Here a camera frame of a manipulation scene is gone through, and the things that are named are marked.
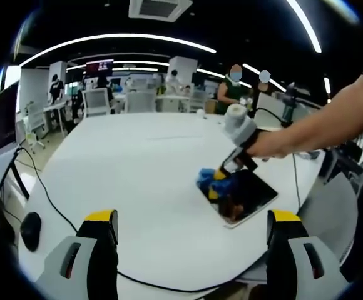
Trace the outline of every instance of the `white table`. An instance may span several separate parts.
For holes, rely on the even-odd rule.
[[[53,111],[55,109],[58,110],[59,125],[61,126],[61,132],[62,132],[63,137],[65,137],[65,134],[64,134],[64,130],[63,130],[63,121],[62,121],[62,116],[61,116],[60,110],[65,107],[66,103],[67,103],[67,101],[58,101],[55,104],[44,107],[44,113],[48,113],[48,112]]]
[[[118,210],[118,269],[124,274],[181,290],[227,282],[267,250],[267,210],[296,213],[298,201],[292,157],[257,160],[256,173],[279,196],[235,229],[225,227],[195,185],[201,168],[217,168],[234,148],[218,120],[178,113],[85,119],[53,154],[42,180],[52,201],[77,228],[93,211]],[[323,158],[323,153],[315,161],[296,158],[302,202]],[[19,242],[19,262],[36,280],[48,253],[74,232],[49,205],[38,183],[26,211],[37,211],[43,220],[36,252]],[[152,299],[202,296],[152,289],[124,278],[119,278],[118,289],[120,299],[147,299],[147,290]]]

